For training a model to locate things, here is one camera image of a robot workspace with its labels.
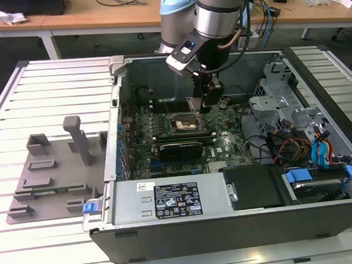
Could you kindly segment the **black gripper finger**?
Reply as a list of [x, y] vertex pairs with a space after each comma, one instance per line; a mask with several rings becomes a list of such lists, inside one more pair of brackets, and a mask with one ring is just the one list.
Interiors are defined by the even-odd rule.
[[216, 105], [222, 98], [225, 90], [224, 84], [217, 75], [204, 75], [201, 82], [202, 94], [200, 112], [209, 113], [212, 106]]
[[193, 71], [191, 73], [191, 78], [193, 79], [193, 98], [202, 98], [203, 94], [203, 73], [206, 71], [205, 65], [201, 65], [199, 70]]

